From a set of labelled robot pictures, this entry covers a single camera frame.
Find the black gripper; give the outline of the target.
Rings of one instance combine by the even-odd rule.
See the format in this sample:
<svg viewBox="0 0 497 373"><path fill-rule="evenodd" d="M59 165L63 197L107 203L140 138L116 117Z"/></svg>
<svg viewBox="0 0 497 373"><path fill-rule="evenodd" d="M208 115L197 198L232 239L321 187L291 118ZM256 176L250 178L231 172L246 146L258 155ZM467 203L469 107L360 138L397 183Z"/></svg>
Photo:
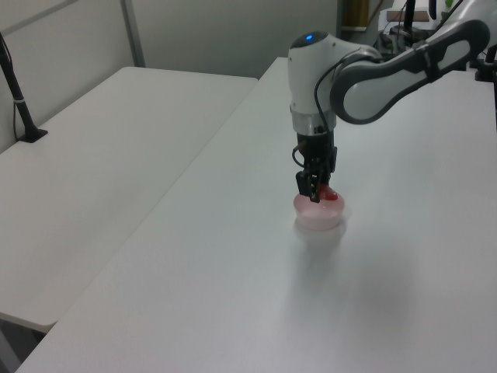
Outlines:
<svg viewBox="0 0 497 373"><path fill-rule="evenodd" d="M297 145L293 149L293 161L301 168L319 166L322 169L304 169L295 176L300 195L311 202L318 203L319 186L329 185L331 174L335 172L337 147L334 131L323 132L315 136L297 134Z"/></svg>

